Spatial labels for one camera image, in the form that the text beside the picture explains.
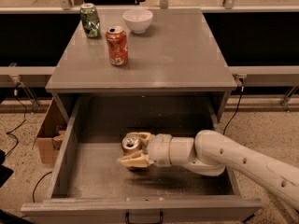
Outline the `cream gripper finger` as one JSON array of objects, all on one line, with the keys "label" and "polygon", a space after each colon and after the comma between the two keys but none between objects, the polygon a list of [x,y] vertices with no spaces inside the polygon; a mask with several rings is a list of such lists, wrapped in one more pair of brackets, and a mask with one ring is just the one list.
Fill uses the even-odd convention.
[{"label": "cream gripper finger", "polygon": [[117,159],[117,162],[127,168],[147,168],[150,166],[150,157],[140,150]]},{"label": "cream gripper finger", "polygon": [[127,135],[137,135],[140,138],[142,146],[147,146],[150,139],[153,137],[152,133],[141,132],[141,133],[128,133]]}]

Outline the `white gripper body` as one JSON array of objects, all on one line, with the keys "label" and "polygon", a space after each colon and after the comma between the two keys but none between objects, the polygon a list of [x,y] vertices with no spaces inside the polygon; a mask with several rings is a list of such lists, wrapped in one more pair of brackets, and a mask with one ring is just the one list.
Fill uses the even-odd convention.
[{"label": "white gripper body", "polygon": [[147,145],[149,163],[157,167],[169,167],[169,149],[172,136],[170,134],[153,135]]}]

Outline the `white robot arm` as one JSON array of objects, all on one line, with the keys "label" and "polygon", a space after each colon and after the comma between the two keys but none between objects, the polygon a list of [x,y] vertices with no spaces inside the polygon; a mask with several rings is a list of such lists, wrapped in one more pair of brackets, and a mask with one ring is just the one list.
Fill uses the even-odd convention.
[{"label": "white robot arm", "polygon": [[217,176],[229,167],[299,209],[299,168],[203,130],[194,138],[128,133],[121,141],[126,168],[182,166],[199,175]]}]

